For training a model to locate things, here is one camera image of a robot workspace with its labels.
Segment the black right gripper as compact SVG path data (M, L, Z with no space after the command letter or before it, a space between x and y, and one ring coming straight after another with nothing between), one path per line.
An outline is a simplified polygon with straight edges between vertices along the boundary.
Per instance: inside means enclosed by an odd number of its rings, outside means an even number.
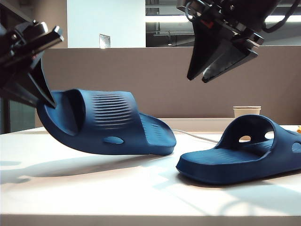
M208 83L256 58L262 45L262 9L196 9L192 22L195 41L187 73L189 80L203 73Z

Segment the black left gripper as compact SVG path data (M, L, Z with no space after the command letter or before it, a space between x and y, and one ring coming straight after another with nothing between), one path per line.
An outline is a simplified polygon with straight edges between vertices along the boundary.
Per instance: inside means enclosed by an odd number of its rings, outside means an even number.
M55 108L56 102L37 55L64 40L63 30L47 25L0 26L0 96L29 106L42 102ZM31 65L29 74L16 75Z

